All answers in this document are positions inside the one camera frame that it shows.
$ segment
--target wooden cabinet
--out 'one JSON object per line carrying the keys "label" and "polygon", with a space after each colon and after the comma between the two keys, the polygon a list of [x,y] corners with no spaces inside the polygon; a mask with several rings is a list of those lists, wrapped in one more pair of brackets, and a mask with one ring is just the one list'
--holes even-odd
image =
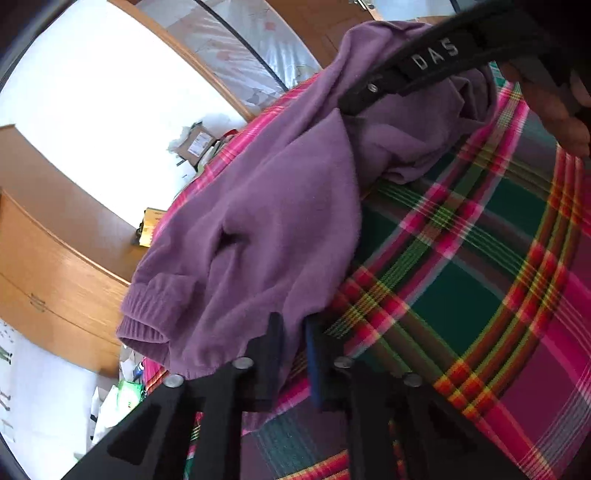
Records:
{"label": "wooden cabinet", "polygon": [[119,306],[145,249],[135,229],[0,128],[0,318],[40,347],[116,376]]}

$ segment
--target purple sweatshirt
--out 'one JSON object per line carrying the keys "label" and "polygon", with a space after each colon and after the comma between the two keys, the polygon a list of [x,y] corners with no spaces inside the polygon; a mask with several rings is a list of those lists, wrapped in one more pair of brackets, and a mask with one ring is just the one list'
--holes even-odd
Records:
{"label": "purple sweatshirt", "polygon": [[353,258],[360,191],[381,174],[420,177],[491,120],[487,67],[340,113],[347,88],[426,28],[369,22],[345,35],[336,60],[170,219],[122,304],[123,343],[196,378],[242,355],[280,312],[285,380],[302,320],[327,307]]}

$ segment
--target screw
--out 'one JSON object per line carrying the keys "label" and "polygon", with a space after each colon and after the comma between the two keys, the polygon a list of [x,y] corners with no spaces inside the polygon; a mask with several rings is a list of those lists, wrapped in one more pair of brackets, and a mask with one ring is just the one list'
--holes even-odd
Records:
{"label": "screw", "polygon": [[404,384],[408,387],[417,388],[423,384],[423,379],[419,374],[409,373],[404,375]]}
{"label": "screw", "polygon": [[340,356],[335,359],[333,365],[336,368],[351,368],[353,366],[353,359],[348,356]]}
{"label": "screw", "polygon": [[234,368],[237,368],[238,370],[248,370],[254,364],[255,362],[252,360],[252,358],[248,358],[247,356],[241,356],[232,362]]}
{"label": "screw", "polygon": [[179,374],[172,374],[167,376],[164,379],[164,385],[166,385],[167,387],[170,388],[177,388],[180,387],[181,385],[183,385],[184,383],[184,378],[182,375]]}

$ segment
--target plaid bedsheet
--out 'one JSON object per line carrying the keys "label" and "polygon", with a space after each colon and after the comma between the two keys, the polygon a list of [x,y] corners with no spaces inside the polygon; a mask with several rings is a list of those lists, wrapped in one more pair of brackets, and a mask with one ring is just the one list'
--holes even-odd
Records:
{"label": "plaid bedsheet", "polygon": [[[326,331],[375,369],[419,373],[529,478],[550,480],[591,430],[591,176],[492,68],[495,121],[422,179],[380,180],[364,196]],[[171,211],[307,85],[254,120]],[[148,391],[165,375],[147,365]],[[317,413],[309,393],[302,351],[274,418],[243,437],[244,480],[348,477],[345,419]]]}

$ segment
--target human hand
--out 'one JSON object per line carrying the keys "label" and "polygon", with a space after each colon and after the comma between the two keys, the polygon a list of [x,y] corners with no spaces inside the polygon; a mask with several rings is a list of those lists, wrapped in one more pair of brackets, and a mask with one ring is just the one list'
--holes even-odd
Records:
{"label": "human hand", "polygon": [[[591,135],[588,127],[578,118],[569,115],[564,103],[558,96],[531,83],[521,76],[519,71],[508,63],[500,66],[501,73],[510,82],[519,82],[521,92],[532,111],[542,120],[544,128],[556,137],[560,145],[570,154],[586,157],[589,155]],[[591,107],[591,96],[583,82],[573,76],[571,89],[577,101]]]}

